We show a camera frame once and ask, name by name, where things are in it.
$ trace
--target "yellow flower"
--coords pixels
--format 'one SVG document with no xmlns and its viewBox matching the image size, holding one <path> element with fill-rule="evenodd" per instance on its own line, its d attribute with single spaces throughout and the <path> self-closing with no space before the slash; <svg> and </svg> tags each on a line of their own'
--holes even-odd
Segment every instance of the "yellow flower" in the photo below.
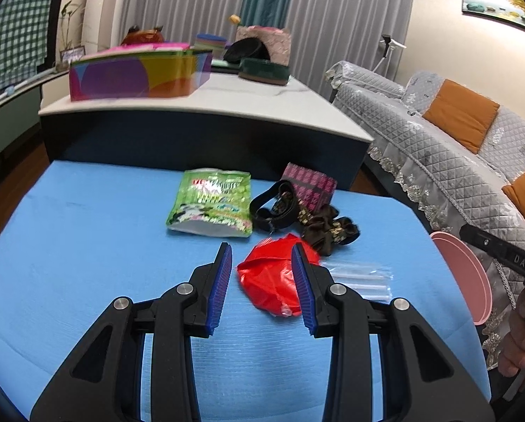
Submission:
<svg viewBox="0 0 525 422">
<path fill-rule="evenodd" d="M 233 24 L 233 25 L 239 25 L 241 23 L 241 17 L 239 17 L 238 15 L 236 14 L 233 14 L 233 15 L 230 15 L 229 17 L 229 21 Z"/>
</svg>

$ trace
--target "grey sofa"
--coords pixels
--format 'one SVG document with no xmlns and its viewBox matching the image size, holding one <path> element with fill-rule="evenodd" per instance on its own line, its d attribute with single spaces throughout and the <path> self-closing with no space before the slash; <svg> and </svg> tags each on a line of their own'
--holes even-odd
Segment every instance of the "grey sofa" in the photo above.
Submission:
<svg viewBox="0 0 525 422">
<path fill-rule="evenodd" d="M 368 153 L 423 211 L 434 230 L 458 236 L 465 223 L 525 249 L 525 218 L 501 188 L 525 171 L 525 120 L 500 107 L 477 155 L 422 118 L 443 77 L 417 72 L 403 87 L 348 62 L 326 74 L 337 90 L 333 104 L 374 137 Z M 484 333 L 489 369 L 508 332 L 508 313 L 522 278 L 472 249 L 486 269 L 493 312 Z"/>
</svg>

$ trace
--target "patterned pink box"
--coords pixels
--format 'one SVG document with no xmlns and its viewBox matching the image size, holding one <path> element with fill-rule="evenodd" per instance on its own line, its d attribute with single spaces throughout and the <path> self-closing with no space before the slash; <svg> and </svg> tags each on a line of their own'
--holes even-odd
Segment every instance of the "patterned pink box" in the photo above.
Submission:
<svg viewBox="0 0 525 422">
<path fill-rule="evenodd" d="M 298 200 L 301 200 L 310 212 L 318 211 L 323 205 L 331 203 L 337 188 L 337 181 L 326 174 L 293 163 L 288 163 L 282 179 L 293 184 Z"/>
<path fill-rule="evenodd" d="M 251 27 L 237 28 L 235 41 L 244 38 L 258 38 L 268 49 L 270 61 L 279 65 L 288 66 L 290 64 L 290 49 L 292 47 L 292 35 L 288 30 L 280 30 L 273 27 Z"/>
</svg>

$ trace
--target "pink plate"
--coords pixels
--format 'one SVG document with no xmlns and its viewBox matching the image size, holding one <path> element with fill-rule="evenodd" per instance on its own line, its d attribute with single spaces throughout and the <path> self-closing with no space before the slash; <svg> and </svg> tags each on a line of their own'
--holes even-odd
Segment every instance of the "pink plate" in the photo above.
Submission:
<svg viewBox="0 0 525 422">
<path fill-rule="evenodd" d="M 460 239 L 445 232 L 430 235 L 460 287 L 475 325 L 484 324 L 493 305 L 491 286 L 485 270 L 472 250 Z"/>
</svg>

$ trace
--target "white countertop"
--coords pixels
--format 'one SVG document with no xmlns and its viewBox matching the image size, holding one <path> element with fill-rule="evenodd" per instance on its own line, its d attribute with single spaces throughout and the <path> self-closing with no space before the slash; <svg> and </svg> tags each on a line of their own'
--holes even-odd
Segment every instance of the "white countertop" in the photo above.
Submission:
<svg viewBox="0 0 525 422">
<path fill-rule="evenodd" d="M 297 125 L 371 143 L 373 138 L 349 117 L 300 81 L 287 86 L 268 85 L 237 75 L 211 73 L 210 79 L 187 97 L 113 98 L 72 102 L 70 97 L 40 110 L 40 115 L 105 109 L 167 109 L 202 112 Z"/>
</svg>

